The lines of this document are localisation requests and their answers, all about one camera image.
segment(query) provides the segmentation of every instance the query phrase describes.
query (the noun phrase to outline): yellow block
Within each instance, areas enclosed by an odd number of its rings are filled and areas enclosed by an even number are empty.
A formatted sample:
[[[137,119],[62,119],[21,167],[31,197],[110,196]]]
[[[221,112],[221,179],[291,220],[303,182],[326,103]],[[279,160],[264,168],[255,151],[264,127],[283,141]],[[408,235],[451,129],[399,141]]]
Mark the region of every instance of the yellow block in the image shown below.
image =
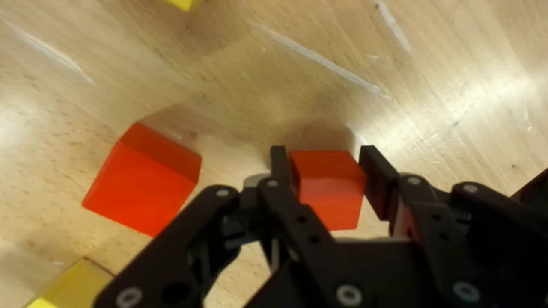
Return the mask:
[[[182,11],[192,11],[201,0],[168,0],[170,4],[173,4],[175,8],[182,9]]]
[[[26,308],[91,308],[112,274],[91,261],[79,261],[58,276]]]

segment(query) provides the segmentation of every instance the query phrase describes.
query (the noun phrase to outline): bolt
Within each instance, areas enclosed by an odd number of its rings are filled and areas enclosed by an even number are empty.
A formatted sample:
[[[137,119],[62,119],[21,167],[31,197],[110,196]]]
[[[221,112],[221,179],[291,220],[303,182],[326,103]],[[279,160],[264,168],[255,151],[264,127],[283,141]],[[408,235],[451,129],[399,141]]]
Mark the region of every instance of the bolt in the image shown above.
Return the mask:
[[[353,285],[341,285],[336,297],[343,307],[360,307],[363,302],[362,292]]]
[[[464,192],[468,192],[468,194],[476,194],[476,192],[480,191],[478,185],[464,185],[463,189],[464,189]]]
[[[225,189],[221,189],[221,191],[218,191],[218,192],[216,192],[216,196],[218,196],[219,199],[225,199],[225,197],[228,197],[228,196],[230,196],[230,192],[228,192],[228,191],[225,191]]]
[[[142,302],[142,292],[139,288],[127,288],[117,297],[118,308],[134,308]]]
[[[420,179],[416,179],[416,177],[409,177],[409,179],[408,179],[408,184],[409,184],[409,185],[420,185],[420,184],[421,184],[421,180],[420,180]]]
[[[481,300],[480,290],[466,281],[452,285],[452,293],[464,304],[480,304]]]
[[[279,184],[278,184],[276,180],[269,180],[267,185],[274,189],[274,187],[278,187]]]

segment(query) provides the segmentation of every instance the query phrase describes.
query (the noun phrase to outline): red block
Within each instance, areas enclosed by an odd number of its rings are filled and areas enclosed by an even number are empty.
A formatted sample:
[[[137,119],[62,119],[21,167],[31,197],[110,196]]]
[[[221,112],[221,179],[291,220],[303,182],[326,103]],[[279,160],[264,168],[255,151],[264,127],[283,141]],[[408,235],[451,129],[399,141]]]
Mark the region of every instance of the red block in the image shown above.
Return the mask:
[[[201,156],[135,124],[117,143],[84,208],[156,237],[195,189]]]
[[[346,151],[290,153],[298,199],[327,230],[356,230],[365,194],[365,173]]]

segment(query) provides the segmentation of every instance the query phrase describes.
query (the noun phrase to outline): wooden surface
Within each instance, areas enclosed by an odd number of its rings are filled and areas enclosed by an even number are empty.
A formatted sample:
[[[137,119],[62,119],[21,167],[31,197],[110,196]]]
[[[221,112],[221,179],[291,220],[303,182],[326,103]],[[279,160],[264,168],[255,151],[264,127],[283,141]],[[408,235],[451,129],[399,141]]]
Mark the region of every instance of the wooden surface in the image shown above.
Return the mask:
[[[442,189],[512,194],[548,167],[546,16],[545,0],[0,2],[0,307],[82,256],[117,273],[147,244],[81,208],[142,119],[201,151],[201,187],[242,185],[271,144],[375,144]],[[353,237],[382,235],[374,221]],[[213,307],[259,288],[257,256]]]

